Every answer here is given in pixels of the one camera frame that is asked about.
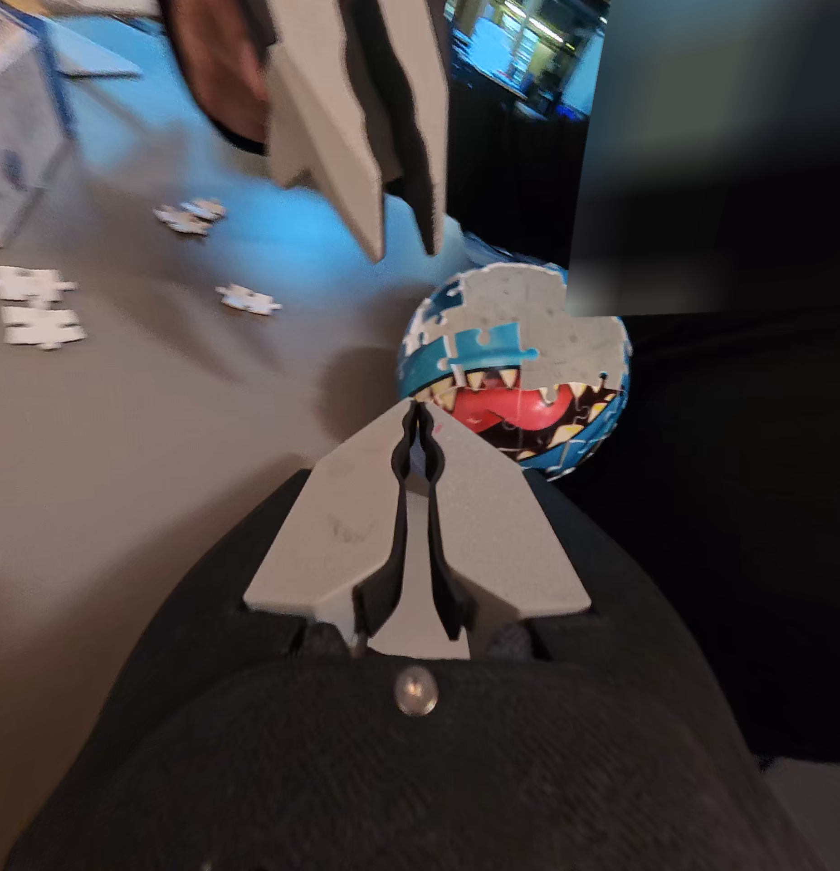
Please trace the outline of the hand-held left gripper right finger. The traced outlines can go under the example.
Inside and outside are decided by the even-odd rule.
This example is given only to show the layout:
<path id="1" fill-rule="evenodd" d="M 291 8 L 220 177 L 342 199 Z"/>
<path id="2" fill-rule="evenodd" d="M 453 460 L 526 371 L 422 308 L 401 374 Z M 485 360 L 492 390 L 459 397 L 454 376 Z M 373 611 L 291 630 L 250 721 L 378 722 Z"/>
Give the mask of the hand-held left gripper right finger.
<path id="1" fill-rule="evenodd" d="M 521 467 L 433 402 L 420 405 L 432 594 L 452 641 L 587 612 L 591 598 Z"/>

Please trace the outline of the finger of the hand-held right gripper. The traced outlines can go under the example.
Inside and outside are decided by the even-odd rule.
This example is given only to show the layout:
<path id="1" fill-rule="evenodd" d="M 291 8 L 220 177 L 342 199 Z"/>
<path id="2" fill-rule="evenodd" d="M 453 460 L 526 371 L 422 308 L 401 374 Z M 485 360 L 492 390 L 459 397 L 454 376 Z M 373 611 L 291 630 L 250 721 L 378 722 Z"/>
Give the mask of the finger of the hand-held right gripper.
<path id="1" fill-rule="evenodd" d="M 349 78 L 338 2 L 268 1 L 266 154 L 282 189 L 309 186 L 375 263 L 385 253 L 382 173 Z"/>
<path id="2" fill-rule="evenodd" d="M 394 57 L 387 111 L 411 207 L 426 254 L 440 253 L 446 213 L 449 29 L 445 2 L 381 1 Z"/>

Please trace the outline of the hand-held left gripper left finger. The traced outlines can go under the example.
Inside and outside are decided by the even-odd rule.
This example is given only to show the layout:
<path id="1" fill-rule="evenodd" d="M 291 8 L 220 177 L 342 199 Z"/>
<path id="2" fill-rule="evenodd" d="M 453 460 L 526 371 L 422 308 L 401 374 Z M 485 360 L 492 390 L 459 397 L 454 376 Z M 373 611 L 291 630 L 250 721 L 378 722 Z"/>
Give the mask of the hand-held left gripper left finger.
<path id="1" fill-rule="evenodd" d="M 256 612 L 371 638 L 403 590 L 417 404 L 399 402 L 310 471 L 248 589 Z"/>

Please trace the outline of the blue monster puzzle ball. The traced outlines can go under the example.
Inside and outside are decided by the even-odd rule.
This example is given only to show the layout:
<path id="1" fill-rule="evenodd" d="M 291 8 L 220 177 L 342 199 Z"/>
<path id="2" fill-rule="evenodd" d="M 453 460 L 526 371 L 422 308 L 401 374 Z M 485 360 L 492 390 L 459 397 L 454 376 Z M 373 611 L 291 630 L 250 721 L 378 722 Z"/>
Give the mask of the blue monster puzzle ball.
<path id="1" fill-rule="evenodd" d="M 615 430 L 631 362 L 621 318 L 567 311 L 562 271 L 494 263 L 455 275 L 417 307 L 396 358 L 396 390 L 555 481 Z"/>

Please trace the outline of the person's right hand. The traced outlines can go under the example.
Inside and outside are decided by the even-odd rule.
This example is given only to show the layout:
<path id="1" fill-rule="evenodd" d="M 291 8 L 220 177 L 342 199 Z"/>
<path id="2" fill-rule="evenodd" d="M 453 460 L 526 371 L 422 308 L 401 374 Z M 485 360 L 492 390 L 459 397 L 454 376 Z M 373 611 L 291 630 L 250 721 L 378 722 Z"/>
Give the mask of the person's right hand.
<path id="1" fill-rule="evenodd" d="M 175 2 L 173 23 L 186 82 L 197 105 L 227 132 L 262 146 L 268 96 L 239 4 Z"/>

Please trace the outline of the bright glass partition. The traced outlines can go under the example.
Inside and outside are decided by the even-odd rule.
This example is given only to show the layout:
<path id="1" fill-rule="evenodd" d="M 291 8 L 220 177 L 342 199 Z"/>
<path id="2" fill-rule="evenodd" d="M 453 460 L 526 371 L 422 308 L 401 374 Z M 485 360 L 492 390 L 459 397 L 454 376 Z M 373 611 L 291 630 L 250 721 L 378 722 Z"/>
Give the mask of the bright glass partition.
<path id="1" fill-rule="evenodd" d="M 535 120 L 591 114 L 610 3 L 446 1 L 451 77 Z"/>

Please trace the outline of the pale grey rounded plate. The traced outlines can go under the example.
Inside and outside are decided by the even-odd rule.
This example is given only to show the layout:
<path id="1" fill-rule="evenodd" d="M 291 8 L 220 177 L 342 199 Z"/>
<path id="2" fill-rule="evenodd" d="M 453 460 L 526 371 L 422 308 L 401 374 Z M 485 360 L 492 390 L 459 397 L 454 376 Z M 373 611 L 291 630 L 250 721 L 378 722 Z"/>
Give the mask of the pale grey rounded plate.
<path id="1" fill-rule="evenodd" d="M 142 70 L 131 61 L 78 34 L 56 21 L 44 20 L 45 30 L 54 50 L 57 72 L 69 79 L 143 77 Z"/>

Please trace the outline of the person's black top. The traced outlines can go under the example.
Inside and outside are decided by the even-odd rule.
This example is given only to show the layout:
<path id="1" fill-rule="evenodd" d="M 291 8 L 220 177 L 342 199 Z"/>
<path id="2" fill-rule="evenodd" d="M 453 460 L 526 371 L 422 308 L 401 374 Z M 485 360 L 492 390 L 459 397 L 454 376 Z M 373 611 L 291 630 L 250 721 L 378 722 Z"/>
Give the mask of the person's black top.
<path id="1" fill-rule="evenodd" d="M 625 410 L 557 486 L 675 607 L 754 752 L 840 765 L 840 306 L 623 322 Z"/>

